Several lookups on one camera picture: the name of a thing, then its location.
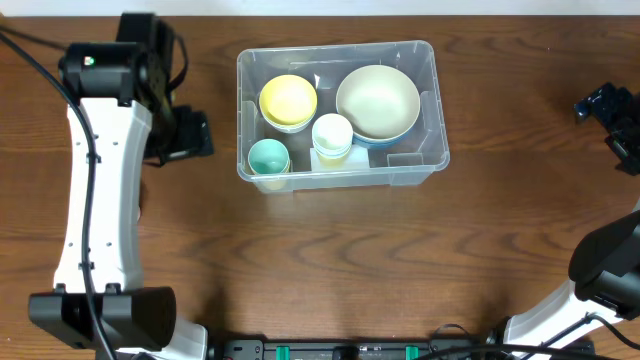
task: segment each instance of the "wooden table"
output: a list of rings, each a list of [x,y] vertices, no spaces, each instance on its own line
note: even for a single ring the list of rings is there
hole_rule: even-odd
[[[205,110],[214,156],[144,168],[146,284],[216,333],[422,337],[486,331],[567,277],[584,235],[629,213],[638,178],[572,105],[606,81],[640,89],[640,22],[625,17],[170,18],[191,69],[177,103]],[[53,40],[112,41],[117,18],[8,19]],[[419,187],[264,196],[236,164],[246,48],[423,39],[436,52],[451,147]],[[60,54],[20,42],[55,71]],[[89,359],[31,325],[67,219],[65,104],[0,46],[0,359]],[[619,328],[640,335],[640,322]],[[600,330],[598,352],[640,358]]]

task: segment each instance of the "green cup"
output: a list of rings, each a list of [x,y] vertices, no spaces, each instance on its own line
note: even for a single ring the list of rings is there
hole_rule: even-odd
[[[289,151],[278,140],[260,140],[249,150],[249,167],[256,175],[288,172],[291,167]]]

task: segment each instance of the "white background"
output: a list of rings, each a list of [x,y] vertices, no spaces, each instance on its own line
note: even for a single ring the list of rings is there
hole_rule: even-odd
[[[5,16],[638,15],[640,0],[0,0]]]

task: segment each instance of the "green tape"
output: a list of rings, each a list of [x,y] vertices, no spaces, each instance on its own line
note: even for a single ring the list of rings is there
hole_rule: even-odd
[[[289,347],[278,346],[276,347],[276,360],[289,360]]]
[[[417,346],[407,346],[405,348],[405,354],[406,360],[417,359],[418,357],[420,357],[420,349]]]

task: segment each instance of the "storage box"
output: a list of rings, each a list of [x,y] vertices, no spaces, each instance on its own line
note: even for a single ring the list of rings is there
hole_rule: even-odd
[[[392,66],[405,73],[420,93],[418,121],[402,141],[387,149],[368,150],[368,169],[312,171],[311,123],[297,134],[283,134],[262,117],[258,98],[272,78],[298,75],[316,88],[318,117],[336,112],[336,93],[344,78],[366,65]],[[418,185],[449,164],[434,52],[424,41],[301,48],[250,49],[238,56],[238,174],[265,193],[367,185]],[[286,174],[254,175],[247,155],[257,141],[272,138],[289,149]]]

